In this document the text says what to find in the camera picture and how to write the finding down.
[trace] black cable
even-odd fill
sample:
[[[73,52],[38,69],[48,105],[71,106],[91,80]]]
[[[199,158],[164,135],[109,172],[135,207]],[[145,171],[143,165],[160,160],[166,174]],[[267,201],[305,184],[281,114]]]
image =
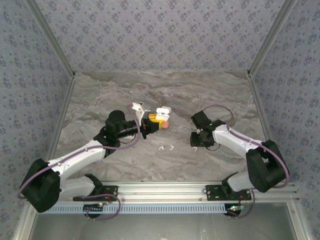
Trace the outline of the black cable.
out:
[[[136,139],[136,136],[137,136],[137,135],[135,134],[131,141],[128,141],[128,142],[119,141],[119,142],[120,142],[121,144],[129,144],[129,143],[133,142],[133,140]]]
[[[219,148],[220,148],[220,146],[221,146],[221,144],[220,143],[218,143],[219,144],[219,146],[218,146],[218,148],[217,149],[215,149],[215,150],[211,150],[211,149],[209,149],[207,146],[205,147],[206,149],[208,149],[210,152],[215,152],[215,151],[217,151]]]

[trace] metal bar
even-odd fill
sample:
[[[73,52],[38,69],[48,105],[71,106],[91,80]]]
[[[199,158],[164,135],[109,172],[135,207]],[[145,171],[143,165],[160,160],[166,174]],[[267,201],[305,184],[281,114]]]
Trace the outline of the metal bar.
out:
[[[313,240],[300,202],[288,202],[288,211],[298,240]]]
[[[59,141],[59,137],[61,134],[62,126],[63,126],[64,120],[65,120],[65,117],[67,114],[67,110],[68,110],[68,106],[69,106],[69,103],[71,100],[72,92],[74,90],[74,86],[75,86],[75,78],[72,76],[71,81],[68,86],[68,89],[67,89],[67,92],[65,94],[63,103],[62,103],[61,111],[60,111],[56,126],[54,128],[54,132],[52,135],[52,139],[51,139],[51,142],[49,145],[48,152],[45,157],[45,161],[48,161],[48,160],[51,160],[54,158],[54,155],[55,155],[55,152],[57,149],[57,145],[58,145],[58,141]]]
[[[269,52],[272,44],[274,43],[278,33],[282,29],[283,25],[285,24],[289,14],[291,13],[292,9],[296,5],[297,0],[285,0],[280,7],[275,19],[269,28],[268,33],[266,34],[257,54],[255,55],[251,66],[249,68],[250,75],[252,77],[255,76],[257,73],[260,65],[264,61],[267,53]]]
[[[237,203],[236,200],[207,201],[206,185],[219,185],[220,181],[156,182],[156,181],[104,181],[103,185],[117,185],[118,197],[130,204],[212,204]],[[294,183],[285,188],[272,188],[266,193],[254,190],[257,203],[288,203],[299,201]]]
[[[29,239],[32,226],[34,224],[36,210],[30,203],[26,203],[20,214],[20,218],[15,226],[12,240]]]
[[[252,79],[251,76],[249,76],[248,81],[249,81],[249,85],[250,85],[250,88],[251,88],[253,100],[254,100],[254,103],[255,103],[256,110],[258,112],[258,116],[259,116],[259,119],[260,119],[260,123],[261,123],[261,126],[262,126],[262,130],[263,130],[263,134],[265,136],[265,139],[267,139],[267,140],[272,139],[273,138],[272,137],[272,133],[271,133],[268,121],[267,121],[267,117],[266,117],[266,113],[264,111],[264,107],[263,107],[261,99],[259,97],[259,93],[258,93],[258,90],[257,90],[257,86],[256,86],[256,83],[255,83],[255,80]]]
[[[50,44],[56,57],[59,59],[63,69],[71,78],[73,76],[74,71],[72,70],[72,67],[67,57],[65,56],[64,51],[62,50],[61,46],[58,43],[58,40],[56,39],[54,33],[49,27],[49,24],[47,23],[46,18],[41,12],[38,4],[35,2],[35,0],[24,0],[24,2],[30,10],[35,22],[39,25],[41,31],[43,32],[43,35]]]

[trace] blue floral wallpaper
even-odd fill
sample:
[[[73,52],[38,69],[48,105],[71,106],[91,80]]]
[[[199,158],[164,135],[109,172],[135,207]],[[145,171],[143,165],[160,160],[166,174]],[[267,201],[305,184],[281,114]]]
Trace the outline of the blue floral wallpaper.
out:
[[[320,2],[300,0],[255,76],[272,135],[320,239]]]
[[[69,77],[24,1],[0,1],[0,239],[11,239],[18,188],[45,158]]]
[[[72,68],[246,70],[283,0],[37,0]]]

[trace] yellow block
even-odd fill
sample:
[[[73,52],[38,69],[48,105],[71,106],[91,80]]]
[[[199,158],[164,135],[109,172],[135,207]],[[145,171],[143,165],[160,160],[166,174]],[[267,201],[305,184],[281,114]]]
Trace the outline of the yellow block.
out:
[[[151,122],[154,122],[154,123],[159,123],[159,129],[162,128],[162,125],[164,124],[165,120],[163,119],[150,119]]]
[[[155,113],[149,113],[149,119],[156,119]]]

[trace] enclosure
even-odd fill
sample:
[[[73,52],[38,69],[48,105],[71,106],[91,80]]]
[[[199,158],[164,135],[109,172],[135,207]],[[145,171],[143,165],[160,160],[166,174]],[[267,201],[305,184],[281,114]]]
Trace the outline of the enclosure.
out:
[[[320,239],[318,1],[0,6],[1,239]],[[169,128],[71,176],[116,185],[119,216],[87,221],[84,203],[70,200],[37,213],[17,199],[35,160],[84,146],[113,110],[132,120],[131,103],[172,108]],[[245,171],[246,161],[223,144],[190,146],[190,117],[212,104],[232,111],[235,131],[275,141],[290,173],[285,188],[254,190],[255,209],[244,219],[228,220],[219,209],[229,201],[207,201],[203,188]],[[220,107],[205,113],[230,119]]]

